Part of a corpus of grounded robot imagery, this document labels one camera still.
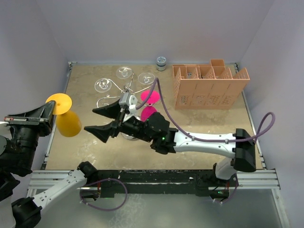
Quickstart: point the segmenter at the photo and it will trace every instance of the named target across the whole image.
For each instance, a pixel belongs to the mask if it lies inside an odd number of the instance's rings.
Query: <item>white arm casing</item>
[[[198,133],[189,133],[192,136],[201,139],[218,139],[218,140],[233,140],[236,139],[232,133],[229,134],[198,134]],[[175,133],[174,141],[176,146],[174,150],[176,152],[204,152],[204,153],[213,153],[225,156],[227,158],[235,158],[235,153],[232,151],[235,148],[235,142],[200,142],[193,140],[188,136],[184,135],[181,131]]]
[[[126,122],[132,116],[136,117],[136,113],[137,113],[137,110],[136,110],[137,98],[136,98],[136,96],[135,95],[130,95],[128,97],[127,104],[129,106],[130,114],[124,115],[123,122]]]
[[[215,176],[222,180],[229,180],[237,171],[231,165],[231,158],[224,158],[215,166]]]
[[[61,180],[48,190],[34,196],[34,203],[42,206],[41,215],[75,189],[86,184],[85,175],[80,170],[70,172],[69,176]]]
[[[0,201],[0,227],[1,228],[14,228],[16,225],[13,211],[11,208],[10,197]]]

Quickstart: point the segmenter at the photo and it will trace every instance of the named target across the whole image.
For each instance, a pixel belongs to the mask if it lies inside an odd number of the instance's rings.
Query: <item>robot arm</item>
[[[0,135],[0,227],[33,228],[52,205],[68,193],[86,184],[97,170],[89,163],[58,184],[33,198],[21,198],[11,204],[13,189],[20,183],[13,174],[24,177],[30,173],[39,137],[52,132],[55,101],[30,112],[8,115],[0,122],[0,134],[11,133],[11,139]]]
[[[247,142],[229,142],[234,139],[248,138],[244,129],[236,129],[229,134],[199,134],[192,136],[204,139],[221,139],[225,142],[200,142],[189,138],[176,128],[170,128],[170,122],[158,112],[153,113],[145,122],[134,117],[137,99],[125,93],[120,100],[105,107],[93,109],[93,112],[114,119],[104,126],[87,126],[85,130],[98,139],[107,142],[109,137],[116,137],[119,132],[131,135],[146,142],[161,154],[177,152],[206,152],[225,156],[226,159],[215,164],[215,176],[228,180],[237,171],[254,172],[256,170],[255,144]]]

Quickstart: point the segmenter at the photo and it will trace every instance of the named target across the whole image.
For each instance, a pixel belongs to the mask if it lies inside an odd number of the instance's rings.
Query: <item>white enclosure wall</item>
[[[35,0],[0,1],[0,116],[41,106],[63,91],[68,62]],[[39,169],[49,137],[41,138],[33,169]],[[14,190],[26,196],[30,175]]]
[[[273,129],[260,140],[267,168],[276,168],[292,225],[303,227],[304,1],[276,0],[241,66],[251,76],[245,92],[257,126],[268,111]]]
[[[274,0],[37,0],[69,61],[240,61]]]

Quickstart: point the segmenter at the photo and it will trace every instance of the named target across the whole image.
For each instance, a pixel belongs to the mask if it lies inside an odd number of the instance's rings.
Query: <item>plastic organizer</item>
[[[230,109],[250,81],[246,68],[232,75],[223,59],[172,67],[175,109]]]

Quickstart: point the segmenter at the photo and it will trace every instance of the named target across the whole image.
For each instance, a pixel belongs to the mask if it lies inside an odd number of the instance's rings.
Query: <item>table surface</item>
[[[144,88],[137,76],[142,72],[151,72],[159,78],[161,91],[166,106],[173,119],[185,130],[194,133],[224,134],[243,128],[253,135],[253,129],[248,117],[243,96],[240,95],[229,110],[175,110],[173,106],[172,68],[157,71],[155,65],[129,65],[134,73],[134,91]],[[73,100],[72,111],[76,112],[82,122],[82,127],[105,125],[110,119],[94,114],[96,102],[107,93],[98,93],[94,89],[95,82],[102,78],[110,78],[119,86],[125,85],[130,79],[119,79],[115,72],[119,65],[75,65],[73,66],[66,94]],[[120,91],[112,85],[110,96],[120,95]],[[154,107],[165,116],[161,103]],[[73,170],[80,162],[89,161],[97,169],[132,170],[176,170],[176,169],[212,169],[214,163],[223,159],[216,154],[202,152],[181,152],[162,155],[150,148],[150,144],[140,140],[129,141],[120,134],[110,138],[107,143],[99,141],[92,134],[82,130],[77,136],[66,138],[55,130],[50,148],[47,170]],[[256,148],[256,167],[262,169],[261,160]]]

